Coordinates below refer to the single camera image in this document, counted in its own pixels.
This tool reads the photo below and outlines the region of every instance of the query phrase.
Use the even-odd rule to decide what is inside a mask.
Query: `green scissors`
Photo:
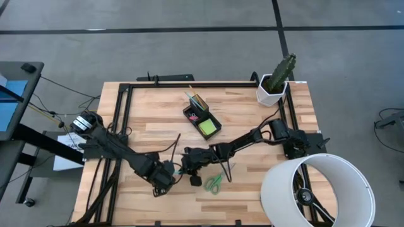
[[[230,169],[233,169],[233,167],[235,166],[235,163],[231,164]],[[203,188],[207,191],[207,192],[211,192],[213,195],[217,195],[220,192],[220,183],[222,182],[222,178],[223,176],[225,176],[225,172],[222,171],[221,174],[214,176],[214,177],[210,177],[206,180]]]

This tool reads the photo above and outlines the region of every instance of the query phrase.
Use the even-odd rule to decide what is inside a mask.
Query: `yellow cable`
[[[31,105],[28,105],[28,106],[29,106],[31,109],[33,109],[34,111],[36,111],[36,112],[42,114],[43,116],[47,117],[49,120],[54,121],[57,125],[59,125],[60,122],[59,122],[58,120],[54,119],[53,117],[51,117],[51,116],[49,116],[49,115],[46,115],[45,113],[43,113],[43,112],[40,111],[40,110],[37,110],[36,108],[33,108]]]

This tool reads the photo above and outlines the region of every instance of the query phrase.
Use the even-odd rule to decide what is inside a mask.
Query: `cactus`
[[[269,79],[263,81],[263,88],[269,94],[277,94],[281,93],[283,90],[283,82],[285,82],[286,78],[295,68],[296,64],[296,55],[289,54],[282,60],[281,63],[276,67],[273,71],[272,76]]]

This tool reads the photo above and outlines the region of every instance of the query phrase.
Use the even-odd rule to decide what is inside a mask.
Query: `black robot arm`
[[[261,132],[262,128],[267,124],[272,133],[269,131]],[[265,132],[270,134],[269,139],[263,137]],[[211,144],[208,149],[186,147],[181,159],[182,172],[191,175],[190,182],[192,186],[200,186],[202,181],[198,176],[198,171],[202,167],[214,163],[228,162],[237,151],[256,143],[269,145],[288,144],[288,146],[302,152],[310,146],[304,131],[289,129],[280,119],[270,120],[263,122],[257,128],[229,143]]]
[[[73,121],[71,128],[87,140],[86,144],[79,144],[79,147],[97,149],[100,154],[113,154],[117,159],[128,161],[135,174],[151,183],[155,197],[166,194],[173,186],[175,182],[173,162],[161,162],[158,153],[144,154],[133,151],[124,143],[127,136],[109,132],[98,114],[82,113]]]

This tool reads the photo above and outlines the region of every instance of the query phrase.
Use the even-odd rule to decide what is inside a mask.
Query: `white lamp shade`
[[[284,161],[266,173],[261,187],[261,203],[273,226],[312,227],[300,213],[293,191],[295,172],[303,163],[321,172],[334,190],[338,214],[333,227],[371,226],[376,208],[371,186],[353,164],[332,154]]]

